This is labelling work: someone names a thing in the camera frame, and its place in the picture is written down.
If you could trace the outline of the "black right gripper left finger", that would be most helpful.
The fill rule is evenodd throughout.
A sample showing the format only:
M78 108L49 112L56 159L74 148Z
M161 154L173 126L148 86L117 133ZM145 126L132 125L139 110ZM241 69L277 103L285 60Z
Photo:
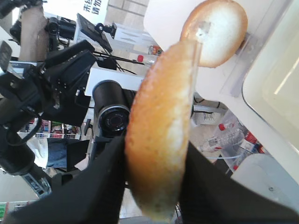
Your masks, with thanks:
M125 189L124 137L51 195L10 212L6 224L116 224Z

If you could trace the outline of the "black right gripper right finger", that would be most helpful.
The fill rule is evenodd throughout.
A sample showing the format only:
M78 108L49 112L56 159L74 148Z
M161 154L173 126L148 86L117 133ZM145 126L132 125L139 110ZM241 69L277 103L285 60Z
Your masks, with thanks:
M297 212L242 186L188 144L179 196L185 224L297 224Z

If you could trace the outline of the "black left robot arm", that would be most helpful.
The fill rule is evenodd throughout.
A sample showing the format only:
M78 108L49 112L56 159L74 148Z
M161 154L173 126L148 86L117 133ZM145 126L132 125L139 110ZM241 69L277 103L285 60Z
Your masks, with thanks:
M12 50L0 45L0 166L11 175L28 175L32 185L51 179L34 163L28 137L18 131L54 106L54 93L68 96L95 62L93 47L82 41L18 77L10 71ZM81 174L48 196L9 212L5 224L116 224L125 190L124 136L115 137Z

